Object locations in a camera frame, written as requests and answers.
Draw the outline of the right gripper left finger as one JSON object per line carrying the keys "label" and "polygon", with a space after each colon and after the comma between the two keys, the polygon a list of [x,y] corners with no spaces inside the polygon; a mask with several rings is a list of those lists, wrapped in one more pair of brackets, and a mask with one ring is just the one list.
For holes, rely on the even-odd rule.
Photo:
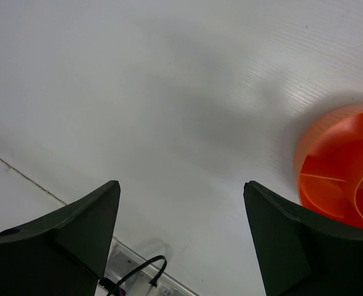
{"label": "right gripper left finger", "polygon": [[83,198],[0,232],[0,295],[94,295],[120,200],[109,181]]}

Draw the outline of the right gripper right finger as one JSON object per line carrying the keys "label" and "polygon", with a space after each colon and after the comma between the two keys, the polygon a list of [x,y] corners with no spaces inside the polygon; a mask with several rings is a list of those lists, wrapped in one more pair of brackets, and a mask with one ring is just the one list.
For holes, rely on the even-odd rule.
{"label": "right gripper right finger", "polygon": [[266,295],[363,295],[363,229],[244,185]]}

